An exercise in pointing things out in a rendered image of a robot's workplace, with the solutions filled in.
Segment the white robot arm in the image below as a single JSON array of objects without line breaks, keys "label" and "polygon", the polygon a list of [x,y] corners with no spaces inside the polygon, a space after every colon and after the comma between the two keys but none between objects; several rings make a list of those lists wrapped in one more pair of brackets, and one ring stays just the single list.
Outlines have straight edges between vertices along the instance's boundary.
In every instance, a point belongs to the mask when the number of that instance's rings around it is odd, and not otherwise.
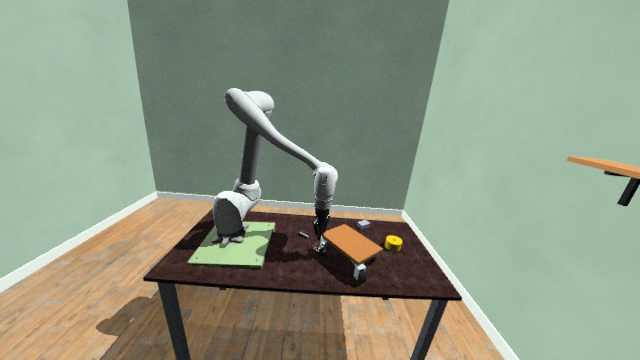
[{"label": "white robot arm", "polygon": [[232,191],[219,193],[213,202],[213,217],[217,233],[211,240],[212,244],[222,243],[222,246],[226,247],[229,243],[243,242],[249,224],[244,224],[243,229],[241,221],[261,197],[261,189],[256,175],[262,137],[311,167],[315,177],[314,206],[320,210],[330,209],[338,179],[336,169],[327,163],[318,161],[283,137],[273,127],[269,121],[274,110],[272,98],[264,92],[242,92],[233,88],[225,94],[225,102],[231,112],[246,124],[246,129],[240,180],[235,181]]}]

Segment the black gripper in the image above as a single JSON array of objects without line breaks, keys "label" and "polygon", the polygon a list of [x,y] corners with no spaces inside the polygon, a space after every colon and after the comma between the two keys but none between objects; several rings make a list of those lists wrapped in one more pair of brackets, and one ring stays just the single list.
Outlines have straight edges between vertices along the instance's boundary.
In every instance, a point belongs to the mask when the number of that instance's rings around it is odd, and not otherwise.
[{"label": "black gripper", "polygon": [[[312,222],[314,226],[315,235],[317,235],[317,245],[322,245],[322,239],[327,228],[327,224],[329,221],[329,210],[320,210],[315,207],[316,220]],[[323,217],[323,215],[327,215]],[[318,223],[317,223],[318,222]],[[324,226],[325,225],[325,226]]]}]

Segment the yellow short cylinder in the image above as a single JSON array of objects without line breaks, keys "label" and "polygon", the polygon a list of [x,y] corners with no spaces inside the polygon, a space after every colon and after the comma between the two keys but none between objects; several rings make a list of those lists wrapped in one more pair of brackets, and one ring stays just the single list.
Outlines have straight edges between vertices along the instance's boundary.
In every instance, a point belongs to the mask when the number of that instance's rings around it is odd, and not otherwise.
[{"label": "yellow short cylinder", "polygon": [[402,240],[396,236],[388,236],[386,238],[385,247],[393,252],[398,252],[401,249]]}]

